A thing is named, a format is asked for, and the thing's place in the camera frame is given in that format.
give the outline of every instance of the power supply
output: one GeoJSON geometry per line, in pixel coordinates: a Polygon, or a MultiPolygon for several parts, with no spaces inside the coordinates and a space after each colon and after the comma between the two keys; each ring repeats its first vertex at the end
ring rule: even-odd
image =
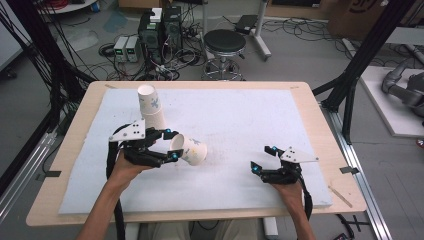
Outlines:
{"type": "Polygon", "coordinates": [[[128,38],[125,49],[127,50],[128,61],[138,62],[138,59],[140,59],[141,56],[141,45],[137,36],[131,36],[128,38]]]}
{"type": "Polygon", "coordinates": [[[128,37],[119,37],[118,41],[115,43],[113,50],[115,51],[115,61],[117,62],[126,62],[127,51],[125,51],[125,46],[127,45],[128,37]]]}

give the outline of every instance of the stool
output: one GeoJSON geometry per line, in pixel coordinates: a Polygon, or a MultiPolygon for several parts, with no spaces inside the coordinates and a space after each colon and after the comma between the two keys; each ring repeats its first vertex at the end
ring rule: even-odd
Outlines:
{"type": "Polygon", "coordinates": [[[202,79],[207,77],[214,80],[235,80],[240,78],[239,65],[233,60],[227,59],[241,54],[246,46],[246,39],[240,34],[225,29],[212,30],[204,36],[205,49],[212,53],[215,58],[207,61],[203,66],[202,79]]]}

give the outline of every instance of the box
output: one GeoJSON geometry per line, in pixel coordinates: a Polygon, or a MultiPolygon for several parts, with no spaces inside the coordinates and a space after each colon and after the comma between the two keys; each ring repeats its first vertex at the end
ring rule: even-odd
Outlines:
{"type": "Polygon", "coordinates": [[[336,37],[363,40],[385,7],[384,0],[338,1],[330,13],[327,29],[336,37]]]}
{"type": "Polygon", "coordinates": [[[172,0],[118,0],[123,8],[159,8],[166,7],[172,0]]]}

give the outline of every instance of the paper cup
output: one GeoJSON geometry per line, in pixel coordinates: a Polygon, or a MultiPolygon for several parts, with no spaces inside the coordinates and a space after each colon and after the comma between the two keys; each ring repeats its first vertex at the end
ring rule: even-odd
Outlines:
{"type": "Polygon", "coordinates": [[[181,159],[192,166],[199,165],[203,160],[205,160],[208,152],[208,148],[205,143],[182,134],[175,135],[171,140],[170,150],[178,149],[183,149],[181,159]]]}
{"type": "Polygon", "coordinates": [[[162,108],[154,86],[143,84],[138,87],[137,92],[141,114],[154,114],[162,108]]]}
{"type": "Polygon", "coordinates": [[[141,115],[145,119],[146,128],[154,127],[158,130],[166,129],[166,121],[163,116],[162,108],[154,114],[141,113],[141,115]]]}

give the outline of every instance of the white paper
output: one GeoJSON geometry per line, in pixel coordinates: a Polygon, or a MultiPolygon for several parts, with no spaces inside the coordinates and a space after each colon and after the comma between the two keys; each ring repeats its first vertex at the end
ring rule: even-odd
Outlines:
{"type": "MultiPolygon", "coordinates": [[[[145,171],[121,196],[124,212],[283,207],[276,191],[251,173],[250,161],[264,169],[280,162],[264,146],[313,149],[290,91],[157,89],[168,128],[205,142],[206,160],[190,166],[179,160],[145,171]]],[[[59,213],[90,212],[103,184],[108,137],[141,117],[136,89],[109,89],[71,173],[59,213]]],[[[170,141],[150,150],[166,152],[170,141]]],[[[302,164],[315,206],[332,200],[318,163],[302,164]]]]}

